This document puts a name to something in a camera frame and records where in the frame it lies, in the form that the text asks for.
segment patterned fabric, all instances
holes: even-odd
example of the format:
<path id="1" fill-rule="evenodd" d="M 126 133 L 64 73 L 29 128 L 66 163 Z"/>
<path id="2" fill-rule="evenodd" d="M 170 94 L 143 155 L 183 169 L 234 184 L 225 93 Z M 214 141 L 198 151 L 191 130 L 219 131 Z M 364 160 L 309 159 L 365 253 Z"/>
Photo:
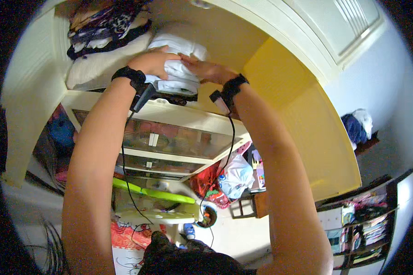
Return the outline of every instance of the patterned fabric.
<path id="1" fill-rule="evenodd" d="M 129 30 L 127 35 L 123 39 L 116 40 L 116 41 L 110 41 L 105 47 L 102 47 L 102 48 L 93 49 L 93 48 L 85 47 L 81 51 L 75 52 L 73 45 L 71 45 L 70 48 L 67 50 L 67 55 L 68 57 L 70 57 L 70 59 L 75 60 L 87 54 L 92 54 L 96 52 L 109 52 L 112 50 L 116 50 L 118 48 L 126 46 L 130 41 L 133 41 L 134 39 L 146 33 L 150 27 L 151 27 L 151 20 L 149 20 L 147 24 L 143 26 L 139 26 L 137 28 Z"/>
<path id="2" fill-rule="evenodd" d="M 148 22 L 140 25 L 133 22 L 141 11 L 146 12 L 145 4 L 151 1 L 120 1 L 114 4 L 109 0 L 84 1 L 71 21 L 68 37 L 74 52 L 69 50 L 67 55 L 75 60 L 88 53 L 112 51 L 144 34 L 149 28 Z"/>

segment folded white towel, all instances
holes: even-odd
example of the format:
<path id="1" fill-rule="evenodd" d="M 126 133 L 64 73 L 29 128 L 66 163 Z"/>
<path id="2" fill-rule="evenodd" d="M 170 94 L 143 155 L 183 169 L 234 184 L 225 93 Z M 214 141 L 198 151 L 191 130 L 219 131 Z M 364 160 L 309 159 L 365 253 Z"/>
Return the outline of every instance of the folded white towel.
<path id="1" fill-rule="evenodd" d="M 204 61 L 207 57 L 207 49 L 192 41 L 180 38 L 168 33 L 158 33 L 151 41 L 148 48 L 168 45 L 167 52 L 183 53 L 184 55 L 194 55 L 199 60 Z M 168 80 L 162 80 L 156 76 L 146 75 L 147 83 L 152 83 L 159 92 L 180 95 L 196 95 L 200 87 L 198 77 L 190 72 L 180 60 L 169 60 L 164 64 Z"/>

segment black wristband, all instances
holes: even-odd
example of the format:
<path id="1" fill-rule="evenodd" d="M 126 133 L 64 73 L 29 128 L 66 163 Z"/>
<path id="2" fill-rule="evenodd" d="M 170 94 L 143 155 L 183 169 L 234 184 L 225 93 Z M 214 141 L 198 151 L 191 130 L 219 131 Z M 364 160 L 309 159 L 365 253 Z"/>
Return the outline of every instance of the black wristband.
<path id="1" fill-rule="evenodd" d="M 140 70 L 131 69 L 129 66 L 125 66 L 115 72 L 112 76 L 112 80 L 117 77 L 126 77 L 130 79 L 130 85 L 135 88 L 136 91 L 145 83 L 145 74 Z"/>
<path id="2" fill-rule="evenodd" d="M 228 107 L 234 104 L 232 99 L 240 92 L 240 85 L 243 83 L 249 84 L 249 81 L 242 74 L 239 74 L 223 85 L 221 96 Z"/>

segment plastic bag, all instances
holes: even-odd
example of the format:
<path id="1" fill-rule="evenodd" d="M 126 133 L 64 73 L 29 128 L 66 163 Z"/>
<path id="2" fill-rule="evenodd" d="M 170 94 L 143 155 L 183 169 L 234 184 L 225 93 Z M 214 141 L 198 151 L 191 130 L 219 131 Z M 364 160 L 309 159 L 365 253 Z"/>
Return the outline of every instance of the plastic bag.
<path id="1" fill-rule="evenodd" d="M 200 199 L 205 197 L 206 201 L 213 202 L 221 209 L 225 209 L 231 204 L 231 201 L 220 190 L 219 184 L 216 181 L 217 173 L 219 173 L 218 167 L 219 162 L 216 162 L 192 177 L 190 179 L 190 186 Z"/>
<path id="2" fill-rule="evenodd" d="M 225 165 L 226 158 L 222 159 L 219 171 Z M 230 199 L 239 199 L 246 188 L 251 188 L 255 179 L 252 167 L 237 153 L 232 153 L 224 173 L 219 176 L 219 186 L 222 192 Z"/>

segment shoe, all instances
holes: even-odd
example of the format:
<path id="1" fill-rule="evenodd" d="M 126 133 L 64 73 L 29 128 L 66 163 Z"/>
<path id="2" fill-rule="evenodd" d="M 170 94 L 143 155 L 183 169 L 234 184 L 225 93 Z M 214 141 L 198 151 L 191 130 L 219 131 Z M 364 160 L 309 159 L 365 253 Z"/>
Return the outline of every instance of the shoe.
<path id="1" fill-rule="evenodd" d="M 184 224 L 184 233 L 188 240 L 194 240 L 196 234 L 194 232 L 194 227 L 191 223 Z"/>

